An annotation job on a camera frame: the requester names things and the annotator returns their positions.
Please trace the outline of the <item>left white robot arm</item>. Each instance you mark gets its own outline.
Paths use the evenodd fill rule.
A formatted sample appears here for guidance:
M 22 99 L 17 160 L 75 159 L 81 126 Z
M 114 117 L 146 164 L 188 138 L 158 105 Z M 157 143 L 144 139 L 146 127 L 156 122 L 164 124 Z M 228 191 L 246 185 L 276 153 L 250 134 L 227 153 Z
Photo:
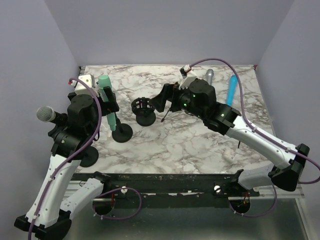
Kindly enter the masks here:
M 92 147 L 99 135 L 102 117 L 106 115 L 96 92 L 88 87 L 86 93 L 70 93 L 66 113 L 40 108 L 37 117 L 52 122 L 48 133 L 53 139 L 49 167 L 39 193 L 29 211 L 16 218 L 14 226 L 39 240 L 62 240 L 72 225 L 72 219 L 94 197 L 107 197 L 111 185 L 101 173 L 66 200 L 69 182 L 82 162 L 95 162 L 98 151 Z

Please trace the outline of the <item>black round-base clip stand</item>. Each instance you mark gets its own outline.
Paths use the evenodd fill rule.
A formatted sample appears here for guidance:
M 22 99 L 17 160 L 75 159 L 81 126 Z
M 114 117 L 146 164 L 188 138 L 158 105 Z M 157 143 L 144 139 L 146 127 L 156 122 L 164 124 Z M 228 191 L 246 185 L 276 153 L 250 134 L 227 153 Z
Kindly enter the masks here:
M 122 123 L 119 118 L 116 118 L 115 131 L 112 131 L 112 138 L 117 143 L 126 143 L 133 136 L 133 129 L 130 125 Z

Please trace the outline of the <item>black round-base shock mount stand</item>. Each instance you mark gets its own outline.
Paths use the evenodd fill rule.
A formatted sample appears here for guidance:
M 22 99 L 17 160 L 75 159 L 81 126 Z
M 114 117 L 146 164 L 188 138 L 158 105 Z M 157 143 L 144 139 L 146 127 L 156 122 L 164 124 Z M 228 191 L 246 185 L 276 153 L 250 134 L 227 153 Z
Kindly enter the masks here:
M 143 127 L 151 126 L 156 121 L 155 108 L 147 97 L 139 97 L 131 102 L 131 110 L 136 122 Z

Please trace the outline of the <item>blue microphone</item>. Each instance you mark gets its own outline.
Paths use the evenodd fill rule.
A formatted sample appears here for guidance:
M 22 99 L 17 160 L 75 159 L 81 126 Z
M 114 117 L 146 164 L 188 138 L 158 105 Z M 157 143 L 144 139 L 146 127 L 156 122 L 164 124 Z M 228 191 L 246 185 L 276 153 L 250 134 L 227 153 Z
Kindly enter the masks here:
M 235 75 L 232 75 L 229 79 L 229 85 L 228 85 L 228 91 L 227 91 L 227 96 L 226 96 L 226 104 L 229 106 L 232 106 L 233 104 L 233 99 L 237 87 L 237 77 Z

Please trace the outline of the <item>grey microphone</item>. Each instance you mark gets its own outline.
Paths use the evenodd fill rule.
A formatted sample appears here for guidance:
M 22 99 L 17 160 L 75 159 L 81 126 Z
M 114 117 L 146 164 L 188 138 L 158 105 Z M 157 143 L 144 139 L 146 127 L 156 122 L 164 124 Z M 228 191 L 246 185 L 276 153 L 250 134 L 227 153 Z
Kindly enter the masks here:
M 208 69 L 208 70 L 206 71 L 205 77 L 206 77 L 207 83 L 211 86 L 211 85 L 212 85 L 212 82 L 213 82 L 213 79 L 214 79 L 214 70 L 211 69 L 211 68 Z

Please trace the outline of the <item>teal microphone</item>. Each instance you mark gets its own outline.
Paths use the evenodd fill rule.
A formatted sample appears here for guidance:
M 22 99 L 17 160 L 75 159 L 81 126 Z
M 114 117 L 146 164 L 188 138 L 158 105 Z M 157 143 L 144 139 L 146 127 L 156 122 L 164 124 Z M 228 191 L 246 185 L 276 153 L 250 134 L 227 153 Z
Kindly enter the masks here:
M 112 84 L 110 77 L 108 75 L 101 75 L 98 77 L 98 90 L 99 95 L 103 101 L 103 109 L 106 113 L 107 123 L 111 131 L 116 130 L 116 115 L 112 110 L 114 110 L 113 97 L 109 98 L 105 92 L 105 88 L 109 93 L 112 91 Z

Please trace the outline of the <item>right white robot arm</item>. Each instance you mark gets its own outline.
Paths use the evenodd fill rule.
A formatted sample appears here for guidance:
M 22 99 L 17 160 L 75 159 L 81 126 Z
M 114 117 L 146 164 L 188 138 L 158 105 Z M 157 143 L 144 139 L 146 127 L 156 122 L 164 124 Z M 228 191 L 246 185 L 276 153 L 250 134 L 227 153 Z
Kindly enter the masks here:
M 172 112 L 185 111 L 198 117 L 208 129 L 247 145 L 271 161 L 263 167 L 237 171 L 230 183 L 234 195 L 268 185 L 288 192 L 296 190 L 305 166 L 303 157 L 310 150 L 308 146 L 295 146 L 259 127 L 250 128 L 238 110 L 217 102 L 215 88 L 203 79 L 196 79 L 186 89 L 181 89 L 178 83 L 166 83 L 149 103 L 162 113 L 167 101 L 171 102 Z

